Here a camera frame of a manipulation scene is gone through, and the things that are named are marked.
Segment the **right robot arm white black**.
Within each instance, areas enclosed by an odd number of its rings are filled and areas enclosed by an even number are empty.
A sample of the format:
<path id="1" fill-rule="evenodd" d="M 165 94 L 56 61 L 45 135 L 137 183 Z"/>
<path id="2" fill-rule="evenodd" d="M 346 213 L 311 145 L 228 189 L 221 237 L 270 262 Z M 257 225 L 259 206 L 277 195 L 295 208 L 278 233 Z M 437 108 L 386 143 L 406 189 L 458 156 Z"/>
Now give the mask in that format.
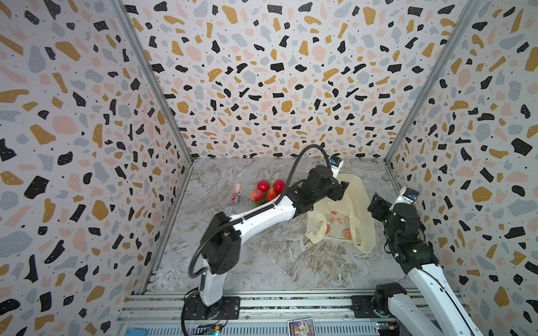
<path id="1" fill-rule="evenodd" d="M 419 310 L 407 290 L 396 282 L 376 287 L 374 312 L 394 317 L 412 335 L 481 335 L 425 240 L 424 225 L 415 207 L 418 196 L 416 190 L 402 188 L 396 200 L 389 202 L 376 193 L 367 210 L 383 224 L 388 253 L 416 285 L 435 321 Z"/>

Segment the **round red fruit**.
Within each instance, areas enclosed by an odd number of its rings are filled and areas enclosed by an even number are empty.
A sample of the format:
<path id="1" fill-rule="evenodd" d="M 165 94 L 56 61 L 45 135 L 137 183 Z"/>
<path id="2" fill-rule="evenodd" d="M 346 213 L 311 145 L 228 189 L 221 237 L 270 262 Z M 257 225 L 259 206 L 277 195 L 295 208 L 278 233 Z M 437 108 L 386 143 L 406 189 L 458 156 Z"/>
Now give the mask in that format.
<path id="1" fill-rule="evenodd" d="M 262 180 L 257 184 L 257 189 L 260 190 L 262 193 L 267 192 L 271 187 L 271 184 L 267 182 L 266 180 Z"/>
<path id="2" fill-rule="evenodd" d="M 279 179 L 273 183 L 273 190 L 279 195 L 283 193 L 284 189 L 286 187 L 285 181 Z"/>

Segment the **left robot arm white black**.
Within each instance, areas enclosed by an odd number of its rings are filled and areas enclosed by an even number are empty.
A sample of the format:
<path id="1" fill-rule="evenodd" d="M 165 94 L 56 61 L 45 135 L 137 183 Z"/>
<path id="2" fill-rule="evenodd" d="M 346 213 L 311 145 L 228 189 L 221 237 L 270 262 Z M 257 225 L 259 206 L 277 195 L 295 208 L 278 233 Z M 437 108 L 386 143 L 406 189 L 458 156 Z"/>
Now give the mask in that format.
<path id="1" fill-rule="evenodd" d="M 318 165 L 308 177 L 286 185 L 280 196 L 242 214 L 215 214 L 189 264 L 189 277 L 201 278 L 198 297 L 206 307 L 221 302 L 226 274 L 240 259 L 242 245 L 273 225 L 312 211 L 325 198 L 340 201 L 349 186 L 337 180 L 338 172 Z"/>

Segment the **yellow translucent plastic bag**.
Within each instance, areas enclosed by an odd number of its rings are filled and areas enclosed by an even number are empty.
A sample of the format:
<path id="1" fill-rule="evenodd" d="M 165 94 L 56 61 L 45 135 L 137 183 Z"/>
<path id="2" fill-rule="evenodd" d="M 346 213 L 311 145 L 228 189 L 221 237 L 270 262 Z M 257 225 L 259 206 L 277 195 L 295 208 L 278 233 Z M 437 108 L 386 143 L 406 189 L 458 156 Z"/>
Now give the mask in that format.
<path id="1" fill-rule="evenodd" d="M 371 199 L 359 176 L 340 174 L 338 181 L 349 183 L 343 199 L 325 198 L 317 202 L 308 212 L 305 236 L 314 244 L 333 240 L 370 254 L 377 244 L 375 222 L 367 210 Z"/>

